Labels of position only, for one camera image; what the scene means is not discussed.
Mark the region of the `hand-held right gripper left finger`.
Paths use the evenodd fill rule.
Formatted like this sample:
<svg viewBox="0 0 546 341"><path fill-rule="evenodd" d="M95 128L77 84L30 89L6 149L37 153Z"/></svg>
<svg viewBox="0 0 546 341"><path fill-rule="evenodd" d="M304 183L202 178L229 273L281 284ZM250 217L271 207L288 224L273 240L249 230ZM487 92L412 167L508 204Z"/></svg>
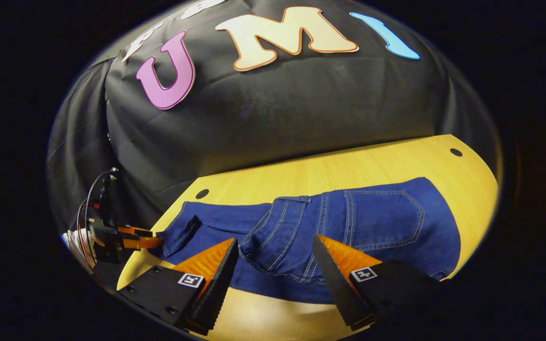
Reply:
<svg viewBox="0 0 546 341"><path fill-rule="evenodd" d="M153 266L120 293L169 326L208 335L218 319L238 257L238 240L229 238L172 269Z"/></svg>

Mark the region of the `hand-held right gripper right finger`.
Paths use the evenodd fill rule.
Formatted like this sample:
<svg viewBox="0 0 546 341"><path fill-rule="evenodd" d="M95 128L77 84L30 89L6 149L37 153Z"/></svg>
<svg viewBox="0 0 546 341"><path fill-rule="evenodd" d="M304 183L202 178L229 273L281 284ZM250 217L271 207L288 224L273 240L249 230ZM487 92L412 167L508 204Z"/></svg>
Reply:
<svg viewBox="0 0 546 341"><path fill-rule="evenodd" d="M444 287L408 262L381 261L323 235L314 235L313 255L338 312L353 331L407 313Z"/></svg>

